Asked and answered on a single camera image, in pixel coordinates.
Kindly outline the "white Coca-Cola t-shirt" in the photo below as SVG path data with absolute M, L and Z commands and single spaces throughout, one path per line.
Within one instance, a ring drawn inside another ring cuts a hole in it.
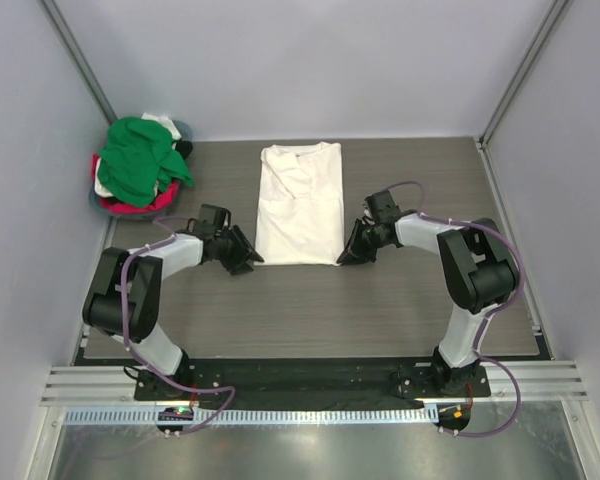
M 263 266 L 335 266 L 344 249 L 339 143 L 261 151 L 256 251 Z

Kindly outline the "grey laundry basket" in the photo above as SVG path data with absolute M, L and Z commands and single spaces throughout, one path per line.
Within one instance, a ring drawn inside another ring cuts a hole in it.
M 113 218 L 148 220 L 168 212 L 194 184 L 187 160 L 193 143 L 168 117 L 145 114 L 111 124 L 92 155 L 90 201 Z

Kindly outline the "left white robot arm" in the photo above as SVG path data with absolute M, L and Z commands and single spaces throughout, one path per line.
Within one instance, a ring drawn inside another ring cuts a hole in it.
M 232 276 L 249 273 L 264 258 L 231 212 L 204 204 L 183 229 L 174 230 L 168 218 L 156 225 L 167 237 L 135 249 L 108 247 L 101 253 L 87 292 L 84 324 L 123 345 L 141 366 L 137 380 L 155 384 L 173 399 L 187 394 L 224 393 L 226 387 L 195 386 L 189 356 L 159 324 L 163 281 L 205 263 L 217 261 Z

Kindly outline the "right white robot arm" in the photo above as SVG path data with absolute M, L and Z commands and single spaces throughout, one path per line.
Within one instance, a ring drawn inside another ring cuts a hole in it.
M 389 245 L 439 257 L 453 308 L 446 333 L 434 348 L 428 380 L 442 395 L 466 393 L 481 366 L 480 347 L 492 318 L 523 286 L 515 248 L 489 218 L 467 222 L 403 211 L 387 189 L 365 203 L 366 214 L 355 221 L 337 263 L 374 262 L 378 250 Z

